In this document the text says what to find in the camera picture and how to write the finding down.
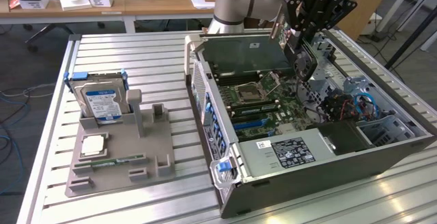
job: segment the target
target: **power supply label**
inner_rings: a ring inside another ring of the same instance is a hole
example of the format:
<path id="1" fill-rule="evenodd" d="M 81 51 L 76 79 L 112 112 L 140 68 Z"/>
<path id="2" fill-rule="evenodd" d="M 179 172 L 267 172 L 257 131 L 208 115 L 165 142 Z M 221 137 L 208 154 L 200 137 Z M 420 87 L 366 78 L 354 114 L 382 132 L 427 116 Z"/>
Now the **power supply label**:
<path id="1" fill-rule="evenodd" d="M 273 153 L 283 168 L 314 162 L 314 156 L 302 137 L 271 143 Z"/>

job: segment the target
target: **gray carpet floor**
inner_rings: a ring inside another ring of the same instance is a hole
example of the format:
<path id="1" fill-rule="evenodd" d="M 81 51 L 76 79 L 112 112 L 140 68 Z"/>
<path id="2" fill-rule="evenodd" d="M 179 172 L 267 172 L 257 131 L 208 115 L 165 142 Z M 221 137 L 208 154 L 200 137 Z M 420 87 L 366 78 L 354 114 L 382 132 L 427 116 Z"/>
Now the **gray carpet floor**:
<path id="1" fill-rule="evenodd" d="M 390 9 L 394 0 L 383 0 L 378 14 L 384 15 Z M 396 14 L 394 15 L 391 22 L 396 20 L 400 13 L 410 7 L 407 2 L 400 6 Z M 420 10 L 411 20 L 406 29 L 395 34 L 396 40 L 390 40 L 382 50 L 383 56 L 388 59 L 394 52 L 398 50 L 400 44 L 410 36 L 416 25 L 423 21 L 427 15 L 427 11 Z M 164 21 L 153 20 L 140 22 L 141 28 L 138 31 L 159 31 L 164 27 Z M 22 42 L 42 28 L 44 25 L 33 25 L 33 31 L 22 29 L 21 25 L 14 25 L 10 31 L 0 35 L 1 43 L 1 58 L 0 58 L 0 90 L 5 90 L 12 87 L 32 87 L 42 83 L 52 83 L 56 80 L 61 58 L 66 46 L 68 36 L 61 29 L 54 29 L 41 39 L 37 40 L 38 46 L 37 53 L 29 53 L 25 49 Z M 96 23 L 78 23 L 68 24 L 74 33 L 78 34 L 104 34 L 104 33 L 124 33 L 124 27 L 121 22 L 105 22 L 105 28 L 98 29 Z M 172 20 L 168 28 L 171 31 L 185 30 L 184 20 Z M 188 29 L 196 29 L 196 22 L 191 21 Z M 404 55 L 411 49 L 432 34 L 437 30 L 435 21 L 427 27 L 412 46 L 406 51 Z M 363 42 L 370 42 L 364 37 L 359 38 Z M 375 47 L 380 48 L 384 41 L 372 43 Z M 376 53 L 376 49 L 370 44 L 360 44 L 370 54 Z M 380 55 L 376 60 L 383 63 Z M 402 76 L 406 85 L 412 91 L 423 98 L 423 100 L 437 108 L 437 45 L 432 45 L 428 52 L 415 51 L 404 63 L 396 68 L 399 75 Z M 33 95 L 49 93 L 52 87 L 42 88 L 34 91 Z M 25 97 L 13 97 L 10 101 L 24 102 Z M 32 164 L 34 154 L 38 146 L 38 140 L 44 127 L 45 116 L 48 112 L 50 97 L 32 98 L 29 100 L 29 113 L 22 120 L 10 126 L 9 130 L 20 148 L 22 157 L 24 173 L 21 181 L 8 190 L 9 195 L 0 195 L 0 223 L 14 223 L 21 200 L 22 193 L 25 191 L 28 175 L 32 170 Z M 8 104 L 0 100 L 0 119 L 4 119 L 13 110 L 18 108 L 16 104 Z M 20 117 L 17 114 L 8 122 L 13 122 Z M 4 145 L 4 141 L 0 141 L 0 148 Z M 8 148 L 0 150 L 0 160 L 5 157 Z M 9 183 L 18 177 L 18 160 L 14 151 L 5 161 L 0 165 L 0 191 Z"/>

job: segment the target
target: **aluminum slotted table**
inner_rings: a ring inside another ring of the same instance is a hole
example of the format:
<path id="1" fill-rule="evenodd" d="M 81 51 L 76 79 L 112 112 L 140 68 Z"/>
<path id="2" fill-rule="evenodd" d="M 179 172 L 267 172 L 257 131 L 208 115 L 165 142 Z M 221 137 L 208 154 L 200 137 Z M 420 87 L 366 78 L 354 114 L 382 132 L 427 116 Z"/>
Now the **aluminum slotted table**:
<path id="1" fill-rule="evenodd" d="M 364 64 L 437 126 L 437 113 L 339 31 Z M 72 35 L 68 42 L 17 223 L 437 223 L 437 144 L 380 175 L 220 219 L 183 80 L 183 39 L 199 32 Z M 346 73 L 352 63 L 336 53 Z M 64 72 L 125 69 L 141 89 L 141 109 L 169 111 L 176 178 L 153 186 L 68 198 L 64 195 L 77 132 L 78 105 Z"/>

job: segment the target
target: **wooden desk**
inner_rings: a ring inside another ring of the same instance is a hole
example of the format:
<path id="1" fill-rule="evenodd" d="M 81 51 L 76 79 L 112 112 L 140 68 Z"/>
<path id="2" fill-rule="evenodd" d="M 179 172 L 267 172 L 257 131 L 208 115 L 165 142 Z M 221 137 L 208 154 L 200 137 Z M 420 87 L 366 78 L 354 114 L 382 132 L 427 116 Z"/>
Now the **wooden desk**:
<path id="1" fill-rule="evenodd" d="M 45 24 L 93 21 L 122 21 L 126 33 L 134 33 L 134 20 L 212 18 L 212 10 L 195 9 L 191 0 L 113 0 L 110 8 L 92 7 L 62 11 L 50 0 L 45 9 L 8 8 L 0 0 L 0 24 Z"/>
<path id="2" fill-rule="evenodd" d="M 191 0 L 125 0 L 125 14 L 212 13 L 213 9 L 196 9 Z"/>
<path id="3" fill-rule="evenodd" d="M 22 9 L 20 6 L 8 10 L 0 11 L 0 17 L 70 17 L 70 16 L 97 16 L 112 12 L 121 14 L 124 11 L 124 0 L 113 0 L 113 5 L 109 8 L 92 7 L 72 11 L 62 11 L 58 0 L 50 0 L 45 9 Z"/>

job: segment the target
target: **desk leg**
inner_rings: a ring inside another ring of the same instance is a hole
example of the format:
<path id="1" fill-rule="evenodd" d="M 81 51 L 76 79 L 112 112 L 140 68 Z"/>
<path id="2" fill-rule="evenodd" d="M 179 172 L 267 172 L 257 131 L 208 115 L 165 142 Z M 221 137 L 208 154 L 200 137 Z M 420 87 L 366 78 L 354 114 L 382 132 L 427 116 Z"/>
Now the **desk leg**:
<path id="1" fill-rule="evenodd" d="M 430 45 L 435 42 L 437 40 L 437 31 L 434 32 L 434 34 L 430 36 L 430 38 L 427 39 L 427 41 L 423 43 L 420 50 L 422 51 L 427 51 Z"/>
<path id="2" fill-rule="evenodd" d="M 403 1 L 404 1 L 404 0 L 395 0 L 395 2 L 394 2 L 394 4 L 392 4 L 392 6 L 391 6 L 391 8 L 390 8 L 390 10 L 388 10 L 388 12 L 387 12 L 387 14 L 383 16 L 383 18 L 382 18 L 382 20 L 380 20 L 380 22 L 379 22 L 379 24 L 378 24 L 376 32 L 382 32 L 383 27 L 384 27 L 386 24 L 388 23 L 388 21 L 390 21 L 392 15 L 394 15 L 394 13 L 395 13 L 395 11 L 396 11 L 396 9 L 398 9 L 398 7 L 400 6 L 400 4 L 402 4 Z"/>
<path id="3" fill-rule="evenodd" d="M 122 17 L 125 33 L 134 33 L 134 16 L 124 16 Z"/>
<path id="4" fill-rule="evenodd" d="M 414 15 L 418 12 L 419 8 L 422 7 L 423 3 L 424 3 L 424 0 L 416 0 L 415 5 L 410 9 L 408 14 L 404 16 L 402 23 L 399 24 L 399 27 L 396 28 L 398 32 L 400 32 L 403 30 L 404 26 L 410 22 L 411 18 L 414 17 Z"/>

